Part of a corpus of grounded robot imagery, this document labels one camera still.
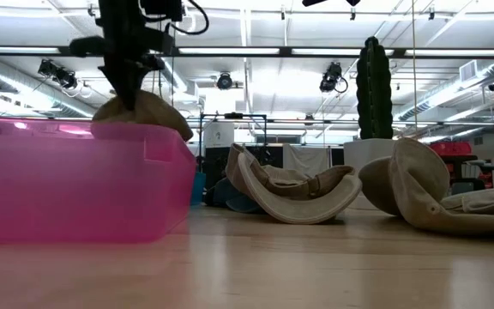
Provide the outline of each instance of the light wood floor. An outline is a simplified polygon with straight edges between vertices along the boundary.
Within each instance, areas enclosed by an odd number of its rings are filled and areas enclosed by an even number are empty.
[[[492,309],[494,239],[198,209],[152,245],[0,245],[0,308]]]

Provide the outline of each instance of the green cactus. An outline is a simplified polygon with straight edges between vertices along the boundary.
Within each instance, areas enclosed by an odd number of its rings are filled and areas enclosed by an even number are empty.
[[[390,87],[389,60],[378,39],[365,41],[358,61],[358,114],[361,138],[386,138],[394,135],[392,130],[392,88]]]

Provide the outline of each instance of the beige fabric bag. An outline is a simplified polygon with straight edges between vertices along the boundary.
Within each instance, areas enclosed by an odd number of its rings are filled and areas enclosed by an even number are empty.
[[[361,191],[353,167],[334,167],[308,178],[278,167],[261,167],[246,149],[233,144],[226,176],[233,186],[255,200],[274,218],[293,224],[313,224],[335,217]]]
[[[383,174],[380,182],[389,181],[393,200],[382,194],[382,185],[375,187],[375,182],[367,179],[370,170],[364,171],[364,177],[360,173],[364,192],[369,193],[367,198],[379,205],[379,209],[389,213],[398,211],[414,227],[435,232],[459,235],[494,232],[494,189],[445,198],[449,172],[441,158],[424,144],[400,139],[391,158],[379,160],[379,165],[389,162],[388,176]],[[377,166],[371,164],[364,169]]]
[[[144,90],[136,93],[135,110],[129,111],[121,99],[114,97],[107,101],[93,116],[93,122],[113,123],[123,122],[132,124],[157,124],[178,131],[183,140],[190,140],[194,134],[174,107],[170,106],[159,96]]]

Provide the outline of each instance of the translucent pink container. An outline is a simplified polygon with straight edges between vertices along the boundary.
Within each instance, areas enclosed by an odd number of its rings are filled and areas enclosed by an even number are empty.
[[[0,243],[154,241],[195,173],[165,127],[0,118]]]

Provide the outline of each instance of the white pot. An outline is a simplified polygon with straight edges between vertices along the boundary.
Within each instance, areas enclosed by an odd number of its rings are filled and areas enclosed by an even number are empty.
[[[365,164],[384,156],[391,156],[395,141],[382,138],[371,138],[344,143],[344,164],[356,169],[356,173]],[[350,206],[352,209],[377,210],[363,193],[360,193],[356,201]]]

